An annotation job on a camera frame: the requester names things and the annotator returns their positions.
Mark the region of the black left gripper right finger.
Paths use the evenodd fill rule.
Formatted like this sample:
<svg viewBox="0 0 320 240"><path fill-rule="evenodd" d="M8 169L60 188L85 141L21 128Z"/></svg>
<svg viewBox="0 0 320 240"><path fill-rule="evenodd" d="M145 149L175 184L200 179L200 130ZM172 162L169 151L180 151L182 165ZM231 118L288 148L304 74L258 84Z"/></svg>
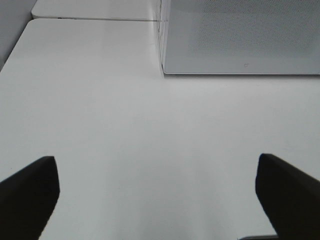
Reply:
<svg viewBox="0 0 320 240"><path fill-rule="evenodd" d="M255 193L281 240L320 238L320 182L269 153L259 156Z"/></svg>

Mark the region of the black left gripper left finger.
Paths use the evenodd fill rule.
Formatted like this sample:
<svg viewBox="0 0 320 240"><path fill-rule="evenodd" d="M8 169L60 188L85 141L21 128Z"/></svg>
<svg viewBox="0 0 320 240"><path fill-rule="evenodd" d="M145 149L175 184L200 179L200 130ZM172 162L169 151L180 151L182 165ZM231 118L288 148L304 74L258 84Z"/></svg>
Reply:
<svg viewBox="0 0 320 240"><path fill-rule="evenodd" d="M44 156L0 182L0 238L38 240L60 196L56 160Z"/></svg>

